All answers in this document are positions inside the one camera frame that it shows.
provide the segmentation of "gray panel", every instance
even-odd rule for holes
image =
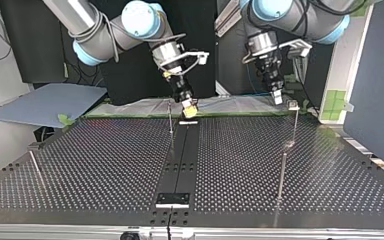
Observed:
[[[166,119],[80,122],[0,172],[0,223],[152,224],[170,148]]]
[[[178,186],[194,193],[188,226],[384,229],[384,171],[312,118],[300,117],[278,202],[283,146],[292,140],[293,122],[202,119],[195,129],[196,183],[187,173]]]
[[[345,131],[384,160],[384,1],[374,7]]]
[[[52,83],[0,107],[0,121],[64,128],[58,115],[75,120],[107,92],[104,88]]]

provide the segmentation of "metal post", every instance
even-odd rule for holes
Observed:
[[[29,154],[30,154],[30,157],[32,157],[34,167],[40,173],[40,168],[39,168],[39,165],[37,165],[36,157],[34,156],[33,151],[29,151]]]
[[[299,116],[299,109],[296,110],[296,114],[295,114],[294,135],[292,137],[292,142],[294,144],[295,144],[295,137],[296,137],[296,134],[297,134],[298,116]]]
[[[174,141],[174,130],[173,130],[173,117],[172,117],[172,109],[171,109],[171,101],[170,99],[168,100],[168,119],[170,121],[170,136],[171,136],[171,141]]]
[[[286,152],[282,155],[282,167],[280,169],[280,182],[279,182],[279,192],[277,195],[277,200],[282,201],[282,191],[283,191],[283,183],[285,181],[285,170],[286,170],[286,158],[288,154]]]

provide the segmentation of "metal bracket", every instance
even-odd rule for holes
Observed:
[[[189,193],[160,193],[157,208],[183,209],[189,208]]]
[[[180,121],[180,126],[187,126],[187,125],[197,125],[198,121]]]
[[[345,102],[344,110],[347,112],[354,112],[354,105],[349,102]]]
[[[223,37],[224,34],[242,19],[240,10],[239,0],[231,0],[227,4],[214,24],[217,37]]]
[[[260,58],[260,59],[266,58],[267,53],[270,53],[277,49],[282,49],[285,47],[291,47],[288,52],[288,58],[291,59],[293,57],[303,57],[303,58],[307,57],[308,54],[310,53],[310,50],[313,48],[313,45],[299,38],[289,42],[282,43],[279,46],[268,47],[259,52],[253,53],[248,58],[245,58],[243,62],[249,63],[256,60],[257,58]]]
[[[210,54],[207,52],[185,52],[185,53],[182,53],[181,55],[179,55],[177,57],[174,57],[170,60],[167,60],[167,61],[161,63],[160,67],[164,67],[167,64],[170,64],[170,63],[175,62],[179,59],[183,59],[183,58],[187,58],[187,57],[197,57],[199,60],[198,64],[199,65],[205,65],[205,64],[207,64],[207,59],[208,59],[209,55]]]

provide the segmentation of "green tape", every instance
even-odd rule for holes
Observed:
[[[73,123],[75,123],[75,120],[70,119],[67,115],[65,114],[58,114],[58,120],[60,123],[64,124],[64,126],[71,126]]]
[[[291,112],[282,111],[282,112],[224,112],[224,113],[203,113],[198,112],[197,118],[200,117],[249,117],[249,116],[285,116],[289,115]],[[180,114],[173,114],[172,118],[180,118]],[[169,118],[167,114],[155,114],[155,115],[122,115],[122,114],[102,114],[102,115],[87,115],[83,116],[85,119],[98,119],[98,118],[133,118],[133,119],[149,119],[149,118]]]
[[[338,121],[345,108],[346,91],[329,90],[323,106],[322,120]]]
[[[355,1],[355,4],[353,5],[354,7],[355,6],[359,6],[364,0],[357,0]],[[370,7],[371,1],[367,1],[366,4],[364,4],[364,6],[362,8],[360,8],[359,10],[357,10],[356,12],[352,13],[351,14],[351,17],[364,17],[366,16],[366,13],[367,13],[367,9]]]

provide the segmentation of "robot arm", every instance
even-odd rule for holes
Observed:
[[[282,103],[284,85],[280,74],[279,49],[290,47],[288,57],[305,57],[309,42],[332,44],[344,33],[350,23],[349,13],[355,0],[241,0],[241,15],[248,36],[248,55],[243,63],[255,61],[261,72],[266,89],[272,93],[275,104]],[[282,29],[299,38],[287,43],[278,43],[273,28]]]
[[[153,58],[173,89],[176,102],[184,106],[185,116],[197,113],[193,90],[185,76],[197,65],[205,65],[208,53],[185,52],[177,41],[185,34],[173,35],[166,14],[159,4],[129,2],[120,16],[111,21],[88,0],[43,0],[74,38],[73,48],[85,64],[96,66],[148,42]],[[187,67],[185,60],[195,57]]]

